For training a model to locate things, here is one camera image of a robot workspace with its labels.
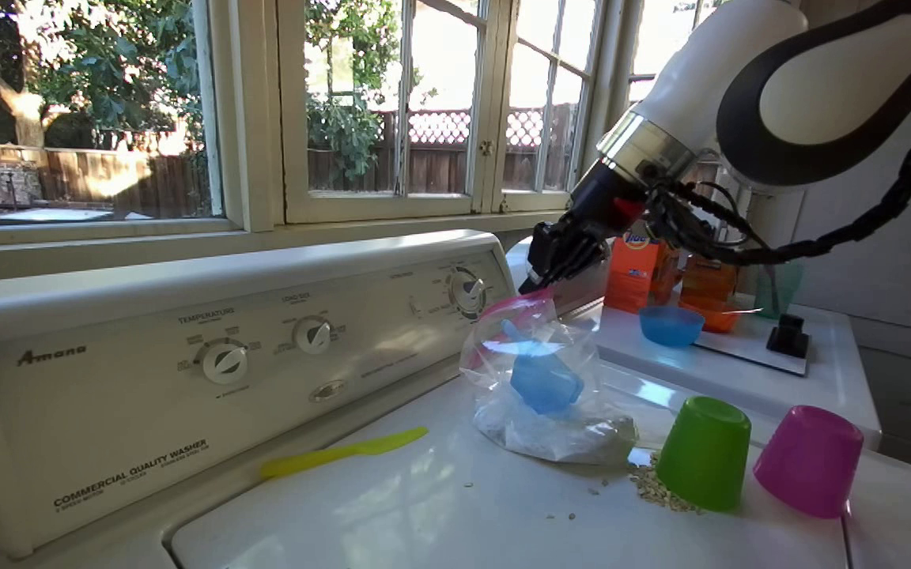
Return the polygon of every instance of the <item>white knob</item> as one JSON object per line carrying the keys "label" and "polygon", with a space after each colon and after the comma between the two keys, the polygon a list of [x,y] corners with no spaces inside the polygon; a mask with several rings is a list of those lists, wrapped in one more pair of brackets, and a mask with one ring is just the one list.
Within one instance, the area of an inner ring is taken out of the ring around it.
{"label": "white knob", "polygon": [[333,348],[333,326],[325,320],[305,320],[295,331],[305,354],[325,354]]}
{"label": "white knob", "polygon": [[477,316],[487,302],[487,282],[458,268],[449,275],[451,302],[464,316]]}
{"label": "white knob", "polygon": [[231,340],[205,343],[200,367],[209,383],[217,383],[217,385],[242,383],[246,373],[246,348],[231,343]]}

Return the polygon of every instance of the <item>wall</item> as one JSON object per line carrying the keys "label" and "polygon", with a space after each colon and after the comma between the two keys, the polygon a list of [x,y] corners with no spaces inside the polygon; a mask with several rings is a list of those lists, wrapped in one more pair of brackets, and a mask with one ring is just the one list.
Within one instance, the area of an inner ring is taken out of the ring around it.
{"label": "wall", "polygon": [[[813,22],[847,12],[850,2],[811,2]],[[783,194],[756,194],[753,225],[771,242],[831,230],[885,194],[911,120],[853,170]],[[883,418],[883,452],[911,462],[911,207],[865,242],[804,263],[801,302],[853,316],[853,331]]]}

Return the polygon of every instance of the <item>washer lid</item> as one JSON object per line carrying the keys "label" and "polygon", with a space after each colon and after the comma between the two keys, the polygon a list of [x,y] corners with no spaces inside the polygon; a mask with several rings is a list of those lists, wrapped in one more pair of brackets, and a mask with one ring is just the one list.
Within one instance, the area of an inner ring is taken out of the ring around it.
{"label": "washer lid", "polygon": [[430,433],[392,455],[348,458],[259,484],[182,525],[171,551],[196,564],[464,569],[464,564],[844,564],[839,520],[787,513],[746,477],[743,513],[670,513],[627,477],[508,455],[469,420],[457,379],[355,433]]}

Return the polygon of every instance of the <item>brand logo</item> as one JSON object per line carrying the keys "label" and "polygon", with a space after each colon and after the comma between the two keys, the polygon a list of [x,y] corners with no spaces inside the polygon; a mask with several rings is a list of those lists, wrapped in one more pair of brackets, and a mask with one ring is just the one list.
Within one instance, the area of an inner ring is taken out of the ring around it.
{"label": "brand logo", "polygon": [[73,354],[87,354],[87,343],[69,343],[69,348],[59,348],[59,350],[22,350],[15,367],[31,367],[31,362],[44,362],[44,361],[62,361],[62,357],[73,357]]}

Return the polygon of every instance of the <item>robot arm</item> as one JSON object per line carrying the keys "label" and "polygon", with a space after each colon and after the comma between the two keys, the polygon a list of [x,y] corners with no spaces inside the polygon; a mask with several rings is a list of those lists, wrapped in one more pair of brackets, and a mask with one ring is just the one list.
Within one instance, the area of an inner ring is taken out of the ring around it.
{"label": "robot arm", "polygon": [[[647,202],[667,202],[667,187],[705,148],[756,184],[813,184],[877,152],[908,110],[911,0],[883,0],[821,28],[811,28],[787,0],[728,0],[664,65],[653,93],[597,141],[569,211],[535,227],[522,289],[597,263],[608,237],[647,216]],[[798,253],[804,246],[724,259],[780,263]]]}

